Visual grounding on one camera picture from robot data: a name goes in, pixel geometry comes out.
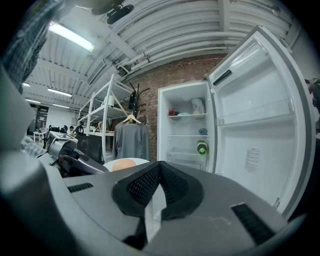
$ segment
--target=refrigerator door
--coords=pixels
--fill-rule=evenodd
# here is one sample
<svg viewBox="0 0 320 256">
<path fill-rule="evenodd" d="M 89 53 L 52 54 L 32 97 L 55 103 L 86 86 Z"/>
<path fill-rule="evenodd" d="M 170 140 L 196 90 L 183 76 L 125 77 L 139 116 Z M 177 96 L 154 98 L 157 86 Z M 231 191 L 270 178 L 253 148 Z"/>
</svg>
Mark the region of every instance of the refrigerator door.
<svg viewBox="0 0 320 256">
<path fill-rule="evenodd" d="M 315 153 L 311 98 L 297 64 L 257 26 L 208 75 L 215 107 L 215 173 L 286 218 L 309 180 Z"/>
</svg>

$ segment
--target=ceiling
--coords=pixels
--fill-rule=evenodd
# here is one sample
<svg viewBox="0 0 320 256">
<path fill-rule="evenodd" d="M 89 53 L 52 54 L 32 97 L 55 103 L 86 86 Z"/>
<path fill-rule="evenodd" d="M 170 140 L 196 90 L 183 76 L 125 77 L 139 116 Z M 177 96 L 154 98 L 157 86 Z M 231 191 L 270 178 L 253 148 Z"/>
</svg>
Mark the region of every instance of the ceiling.
<svg viewBox="0 0 320 256">
<path fill-rule="evenodd" d="M 56 21 L 90 41 L 95 48 L 89 52 L 49 31 L 38 63 L 26 80 L 30 87 L 23 87 L 24 97 L 48 106 L 55 103 L 78 110 L 113 73 L 121 80 L 127 72 L 134 75 L 173 57 L 227 53 L 258 24 L 290 47 L 301 29 L 286 7 L 272 0 L 126 0 L 123 3 L 128 4 L 134 5 L 134 10 L 112 25 L 107 24 L 106 14 L 95 16 L 90 10 L 78 7 Z M 218 36 L 216 32 L 225 33 Z M 145 51 L 150 52 L 149 60 L 143 55 Z M 130 62 L 141 54 L 142 58 Z M 102 60 L 104 68 L 97 73 L 95 68 Z M 72 97 L 49 92 L 48 88 Z"/>
</svg>

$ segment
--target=gray garment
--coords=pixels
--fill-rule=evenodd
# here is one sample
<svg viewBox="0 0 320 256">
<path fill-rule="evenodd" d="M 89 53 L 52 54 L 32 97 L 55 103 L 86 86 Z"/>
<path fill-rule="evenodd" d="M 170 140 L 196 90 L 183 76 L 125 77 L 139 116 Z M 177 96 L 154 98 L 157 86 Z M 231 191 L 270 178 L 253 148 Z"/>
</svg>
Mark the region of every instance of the gray garment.
<svg viewBox="0 0 320 256">
<path fill-rule="evenodd" d="M 150 161 L 148 129 L 143 123 L 118 123 L 114 129 L 113 159 L 140 158 Z"/>
</svg>

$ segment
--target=orange object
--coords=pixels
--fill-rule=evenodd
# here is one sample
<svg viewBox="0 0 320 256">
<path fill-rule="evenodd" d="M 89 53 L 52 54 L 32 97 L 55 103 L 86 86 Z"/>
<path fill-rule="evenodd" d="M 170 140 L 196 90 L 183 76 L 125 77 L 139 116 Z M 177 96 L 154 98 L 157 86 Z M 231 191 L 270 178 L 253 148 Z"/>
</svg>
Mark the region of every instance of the orange object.
<svg viewBox="0 0 320 256">
<path fill-rule="evenodd" d="M 122 169 L 134 167 L 136 165 L 137 165 L 136 162 L 132 161 L 131 159 L 121 159 L 113 165 L 112 171 L 115 172 Z"/>
</svg>

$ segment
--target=plastic bag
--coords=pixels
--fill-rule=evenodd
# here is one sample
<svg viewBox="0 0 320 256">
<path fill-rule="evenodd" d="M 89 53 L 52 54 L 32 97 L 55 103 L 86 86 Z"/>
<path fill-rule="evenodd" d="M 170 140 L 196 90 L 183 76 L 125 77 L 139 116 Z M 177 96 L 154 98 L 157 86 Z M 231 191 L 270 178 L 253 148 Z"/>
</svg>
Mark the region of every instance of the plastic bag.
<svg viewBox="0 0 320 256">
<path fill-rule="evenodd" d="M 205 114 L 206 110 L 205 110 L 205 106 L 202 103 L 202 100 L 199 98 L 194 98 L 191 100 L 192 102 L 192 114 Z"/>
</svg>

